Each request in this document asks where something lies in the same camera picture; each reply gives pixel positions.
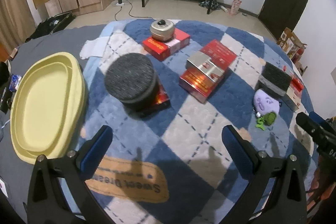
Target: curtain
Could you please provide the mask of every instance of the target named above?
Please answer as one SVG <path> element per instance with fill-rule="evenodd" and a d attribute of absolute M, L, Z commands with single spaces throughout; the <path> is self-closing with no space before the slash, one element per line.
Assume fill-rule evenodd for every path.
<path fill-rule="evenodd" d="M 0 0 L 0 43 L 7 52 L 24 43 L 34 31 L 27 0 Z"/>

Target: round black sponge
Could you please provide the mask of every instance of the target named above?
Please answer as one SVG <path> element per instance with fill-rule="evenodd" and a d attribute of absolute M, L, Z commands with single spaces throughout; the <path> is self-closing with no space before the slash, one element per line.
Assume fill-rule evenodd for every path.
<path fill-rule="evenodd" d="M 139 53 L 125 54 L 114 61 L 104 82 L 113 97 L 135 110 L 150 104 L 158 90 L 152 62 Z"/>

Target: orange label patch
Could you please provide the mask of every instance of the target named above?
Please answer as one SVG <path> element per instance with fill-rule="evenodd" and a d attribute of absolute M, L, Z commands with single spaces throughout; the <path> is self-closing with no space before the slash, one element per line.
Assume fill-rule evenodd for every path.
<path fill-rule="evenodd" d="M 169 198 L 162 170 L 149 162 L 105 156 L 86 184 L 90 190 L 99 194 L 137 202 L 161 203 Z"/>

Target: black knob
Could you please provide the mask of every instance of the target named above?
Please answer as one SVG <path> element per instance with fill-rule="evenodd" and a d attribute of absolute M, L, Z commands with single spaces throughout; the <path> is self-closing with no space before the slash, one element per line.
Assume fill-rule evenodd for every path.
<path fill-rule="evenodd" d="M 157 24 L 158 25 L 166 25 L 166 21 L 164 19 L 161 19 Z"/>

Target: gray bed sheet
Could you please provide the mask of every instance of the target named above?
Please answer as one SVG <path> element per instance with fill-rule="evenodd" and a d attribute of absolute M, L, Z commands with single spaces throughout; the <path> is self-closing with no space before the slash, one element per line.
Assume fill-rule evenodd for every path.
<path fill-rule="evenodd" d="M 99 37 L 105 25 L 85 26 L 63 30 L 29 41 L 19 47 L 18 54 L 11 62 L 12 73 L 24 75 L 26 71 L 40 59 L 56 52 L 69 52 L 79 62 L 81 69 L 87 60 L 79 58 L 79 52 L 86 40 Z M 10 112 L 5 115 L 0 112 L 0 120 L 9 120 Z M 0 142 L 0 176 L 9 184 L 9 202 L 18 215 L 27 222 L 23 202 L 27 203 L 28 188 L 33 165 L 19 159 L 11 142 L 10 125 L 4 128 L 4 137 Z"/>

